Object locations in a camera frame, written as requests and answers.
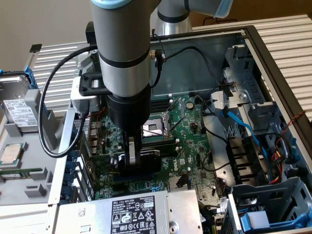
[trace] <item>yellow wire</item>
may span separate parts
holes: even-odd
[[[278,157],[281,157],[281,154],[279,153],[279,151],[276,151]]]

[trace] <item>blue latch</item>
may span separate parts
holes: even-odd
[[[24,73],[26,74],[26,76],[28,78],[28,81],[30,83],[31,88],[32,89],[37,89],[38,85],[37,85],[37,83],[35,81],[35,77],[34,77],[33,71],[28,66],[26,66],[25,70],[24,70]]]

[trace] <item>red cable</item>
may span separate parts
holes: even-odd
[[[299,117],[301,117],[305,113],[306,113],[306,111],[303,111],[303,112],[297,114],[295,117],[293,117],[292,120],[287,123],[286,128],[281,133],[281,135],[283,135],[287,131],[287,128],[289,127],[289,125],[291,125],[293,122],[295,122],[296,119],[298,119]],[[277,144],[280,142],[280,140],[281,140],[281,137],[276,141],[275,147],[277,147]]]

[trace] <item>capacitor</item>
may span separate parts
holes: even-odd
[[[114,158],[113,157],[111,157],[110,163],[111,163],[111,166],[114,165]]]
[[[115,168],[117,168],[117,166],[118,166],[118,161],[117,161],[117,159],[114,159],[114,166],[115,166]]]
[[[188,101],[185,106],[186,106],[186,109],[188,109],[189,111],[194,109],[194,104],[191,101]]]
[[[211,193],[211,195],[212,195],[212,196],[214,196],[214,195],[215,195],[215,190],[216,190],[216,187],[215,187],[215,186],[213,186],[213,191],[212,191],[212,193]]]

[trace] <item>sticker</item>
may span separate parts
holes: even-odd
[[[86,215],[86,208],[82,208],[78,210],[78,217],[83,217]]]
[[[1,175],[3,178],[21,178],[20,174],[7,174],[7,175]]]
[[[32,109],[25,104],[23,99],[4,100],[3,102],[18,127],[38,125]]]
[[[220,208],[216,210],[217,213],[224,213],[226,211],[227,206],[228,206],[228,200],[226,196],[220,198]]]
[[[203,223],[203,222],[206,222],[206,219],[201,215],[201,213],[199,213],[200,214],[200,221]]]
[[[156,234],[155,197],[113,201],[111,234]]]

